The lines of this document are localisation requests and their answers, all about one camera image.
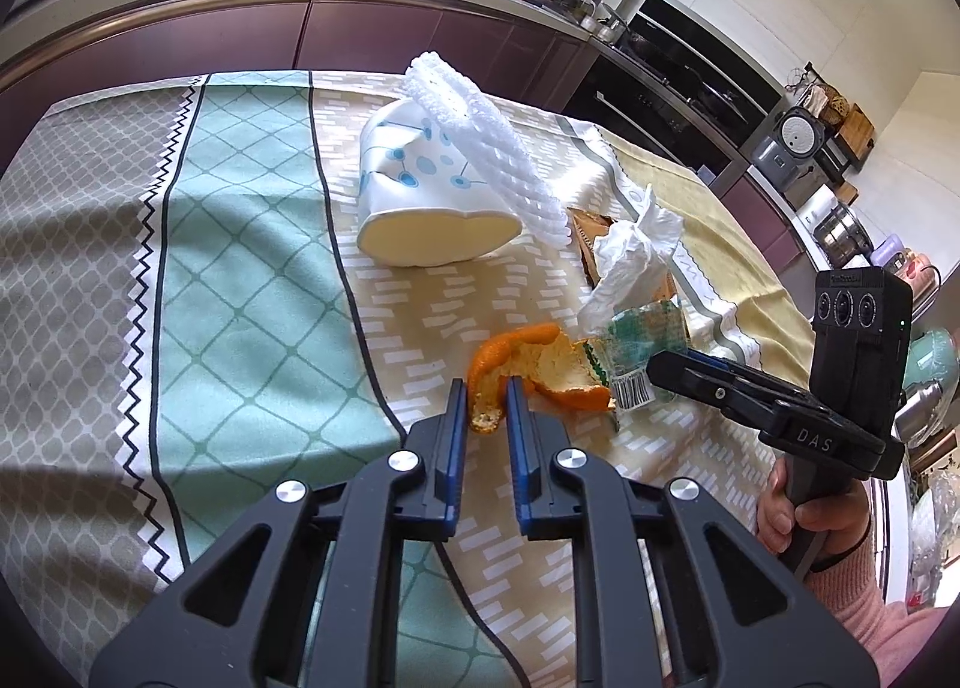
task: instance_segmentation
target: white tissue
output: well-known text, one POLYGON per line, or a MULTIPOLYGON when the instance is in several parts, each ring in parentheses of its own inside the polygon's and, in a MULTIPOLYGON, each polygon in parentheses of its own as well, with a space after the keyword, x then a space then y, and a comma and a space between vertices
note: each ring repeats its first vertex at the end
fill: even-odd
POLYGON ((621 311, 649 304, 683 234, 683 218, 656 205, 647 185, 635 223, 618 221, 593 243, 600 282, 577 314, 582 338, 595 337, 621 311))
POLYGON ((416 100, 440 130, 544 244, 562 249, 570 243, 568 217, 507 118, 469 78, 454 71, 435 52, 407 68, 403 92, 416 100))

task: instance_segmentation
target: barcode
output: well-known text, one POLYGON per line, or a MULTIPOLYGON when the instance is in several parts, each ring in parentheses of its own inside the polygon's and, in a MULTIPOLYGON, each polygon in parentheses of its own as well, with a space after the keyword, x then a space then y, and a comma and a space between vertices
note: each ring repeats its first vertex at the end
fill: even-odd
POLYGON ((654 387, 645 369, 637 369, 620 377, 611 377, 613 400, 621 410, 635 410, 656 399, 654 387))

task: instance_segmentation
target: silver screw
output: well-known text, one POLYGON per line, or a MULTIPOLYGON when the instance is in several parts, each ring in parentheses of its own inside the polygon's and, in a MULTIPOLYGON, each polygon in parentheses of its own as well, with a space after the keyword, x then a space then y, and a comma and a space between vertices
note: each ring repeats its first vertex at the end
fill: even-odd
POLYGON ((568 447, 557 453, 557 462, 565 469, 579 469, 587 462, 587 453, 575 447, 568 447))
POLYGON ((277 485, 277 498, 284 504, 296 504, 306 495, 306 485, 297 480, 286 480, 277 485))
POLYGON ((679 480, 670 482, 670 495, 680 501, 693 501, 700 495, 700 486, 693 480, 680 477, 679 480))
POLYGON ((387 463, 390 464, 393 471, 410 471, 416 469, 419 464, 419 456, 409 450, 397 450, 390 458, 387 458, 387 463))

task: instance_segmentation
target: orange peel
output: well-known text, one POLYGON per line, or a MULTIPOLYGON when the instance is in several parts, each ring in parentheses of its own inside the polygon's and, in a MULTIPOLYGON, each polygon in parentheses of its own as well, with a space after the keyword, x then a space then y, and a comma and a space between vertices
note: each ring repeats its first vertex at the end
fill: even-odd
POLYGON ((610 390, 597 380, 582 344, 553 322, 529 325, 489 338, 467 372, 470 426, 491 434, 503 418, 507 379, 523 378, 527 395, 539 392, 570 410, 605 411, 610 390))

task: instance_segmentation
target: zigzag line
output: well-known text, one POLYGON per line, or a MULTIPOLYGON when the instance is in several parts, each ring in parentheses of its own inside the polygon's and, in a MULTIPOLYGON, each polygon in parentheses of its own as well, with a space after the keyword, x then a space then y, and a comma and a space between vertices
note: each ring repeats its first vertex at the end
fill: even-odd
POLYGON ((141 340, 143 340, 144 335, 147 335, 149 332, 148 327, 143 324, 142 320, 147 316, 149 311, 149 307, 144 302, 144 296, 147 295, 150 290, 150 284, 144 279, 144 276, 150 271, 150 258, 152 258, 152 255, 157 251, 154 247, 151 247, 151 242, 155 234, 157 234, 157 229, 155 229, 155 223, 152 219, 157 213, 158 208, 155 206, 155 199, 157 199, 157 196, 160 196, 162 188, 164 188, 171 176, 171 166, 174 164, 174 157, 178 154, 178 144, 181 139, 184 138, 184 132, 189 126, 190 111, 197 94, 198 91, 195 86, 188 87, 186 92, 184 92, 184 102, 182 102, 181 108, 179 108, 179 111, 176 113, 174 124, 170 130, 170 137, 166 140, 160 151, 160 160, 156 166, 157 171, 152 174, 152 182, 147 186, 147 191, 139 198, 139 200, 143 202, 144 208, 137 214, 142 228, 137 235, 140 248, 136 253, 137 265, 133 268, 133 278, 136 280, 136 285, 130 292, 134 306, 127 315, 133 324, 133 328, 127 333, 125 338, 128 345, 130 345, 130 349, 124 357, 124 364, 128 369, 128 375, 122 383, 126 395, 120 403, 120 410, 124 415, 124 419, 116 429, 116 433, 119 434, 124 444, 124 447, 121 448, 116 455, 116 461, 127 474, 127 477, 124 477, 124 482, 127 485, 131 485, 133 490, 136 491, 136 507, 143 513, 143 516, 147 520, 147 525, 144 525, 144 528, 140 530, 140 536, 155 553, 155 557, 151 557, 150 552, 148 552, 147 555, 144 555, 143 562, 152 569, 157 575, 157 578, 160 578, 166 583, 173 581, 173 578, 166 576, 163 571, 164 567, 170 561, 170 554, 157 544, 158 538, 160 538, 160 535, 162 535, 166 527, 154 516, 154 510, 158 504, 157 497, 146 489, 146 478, 137 474, 133 469, 133 463, 136 462, 136 458, 139 456, 142 448, 131 439, 131 435, 141 427, 136 415, 134 415, 134 410, 143 402, 143 399, 137 392, 140 389, 141 381, 144 380, 144 376, 140 373, 138 366, 144 354, 146 354, 140 346, 141 340))

